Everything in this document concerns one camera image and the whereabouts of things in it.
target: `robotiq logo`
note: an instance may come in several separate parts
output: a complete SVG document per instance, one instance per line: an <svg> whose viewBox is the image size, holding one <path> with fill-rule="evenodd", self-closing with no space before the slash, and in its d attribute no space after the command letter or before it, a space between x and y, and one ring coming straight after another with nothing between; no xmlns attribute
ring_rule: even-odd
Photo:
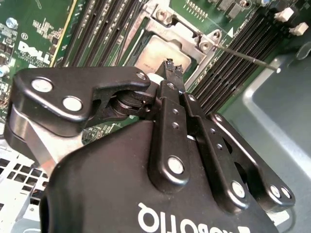
<svg viewBox="0 0 311 233"><path fill-rule="evenodd" d="M196 226L194 224L194 222L192 222L189 219L184 219L180 222L180 228L177 228L176 225L176 217L174 215L171 215L171 227L169 227L171 229L171 231L166 231L166 224L165 224L165 213L164 212L160 212L160 218L158 216L158 214L151 208L145 206L143 203L139 203L138 206L141 208L139 214L138 214L138 223L140 225L140 227L148 233L153 233L156 232L158 230L158 228L160 227L161 229L161 233L177 233L177 232L181 232L181 233L187 233L186 232L186 226L187 229L192 228L192 231L190 231L191 233L233 233L233 232L228 232L225 230L220 230L217 227L212 227L210 229L208 229L206 224L202 224L200 223L198 226ZM144 221L144 216L145 215L150 215L153 218L153 225L147 225ZM248 227L238 227L238 233L251 233Z"/></svg>
<svg viewBox="0 0 311 233"><path fill-rule="evenodd" d="M37 60L44 62L45 64L50 64L49 61L50 56L45 54L43 57L43 52L37 50L35 47L29 47L24 41L20 41L18 44L18 50L21 52L28 53L31 57L36 57Z"/></svg>

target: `gray plastic panel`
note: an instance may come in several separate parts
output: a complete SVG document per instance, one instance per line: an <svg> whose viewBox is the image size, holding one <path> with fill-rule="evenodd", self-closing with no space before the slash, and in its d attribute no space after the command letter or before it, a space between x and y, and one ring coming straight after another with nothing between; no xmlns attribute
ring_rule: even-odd
<svg viewBox="0 0 311 233"><path fill-rule="evenodd" d="M310 232L311 57L288 54L273 63L282 71L264 70L223 115L295 194L279 231Z"/></svg>

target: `metal pin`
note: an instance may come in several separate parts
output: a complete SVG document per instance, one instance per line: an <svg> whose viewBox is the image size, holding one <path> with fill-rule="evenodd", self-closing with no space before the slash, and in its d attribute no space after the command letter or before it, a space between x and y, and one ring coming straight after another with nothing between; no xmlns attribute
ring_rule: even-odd
<svg viewBox="0 0 311 233"><path fill-rule="evenodd" d="M262 67L274 70L274 71L276 71L277 74L279 72L281 72L281 68L269 65L268 63L265 63L265 62L263 62L261 60L258 60L256 58L254 58L254 57L251 57L251 56L245 55L243 53L240 53L240 52L228 49L228 48L226 48L224 46L221 46L221 45L218 45L218 44L214 44L214 46L219 48L219 49L221 49L221 50L223 50L223 51L225 51L225 52L229 52L229 53L231 53L231 54L233 54L233 55L235 55L237 57L243 58L243 59L245 59L245 60L247 60L247 61L249 61L251 63L254 63L254 64L258 65L258 66L262 66Z"/></svg>

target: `perforated metal panel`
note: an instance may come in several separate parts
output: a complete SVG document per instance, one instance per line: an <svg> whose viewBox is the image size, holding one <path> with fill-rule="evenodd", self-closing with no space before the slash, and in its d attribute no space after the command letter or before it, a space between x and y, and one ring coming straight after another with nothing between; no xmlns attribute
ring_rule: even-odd
<svg viewBox="0 0 311 233"><path fill-rule="evenodd" d="M40 232L39 202L49 179L32 164L0 140L0 233Z"/></svg>

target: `white connector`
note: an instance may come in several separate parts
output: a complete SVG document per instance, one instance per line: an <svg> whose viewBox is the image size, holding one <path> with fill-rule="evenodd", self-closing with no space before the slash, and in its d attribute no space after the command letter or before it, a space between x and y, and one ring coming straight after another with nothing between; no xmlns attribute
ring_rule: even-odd
<svg viewBox="0 0 311 233"><path fill-rule="evenodd" d="M308 25L303 22L303 23L300 23L297 27L295 28L290 28L290 33L293 34L293 35L303 35L303 33L305 33L305 31L308 29Z"/></svg>
<svg viewBox="0 0 311 233"><path fill-rule="evenodd" d="M276 13L274 15L274 18L284 23L287 22L290 19L290 17L292 17L293 14L294 11L290 7L287 7L283 11Z"/></svg>

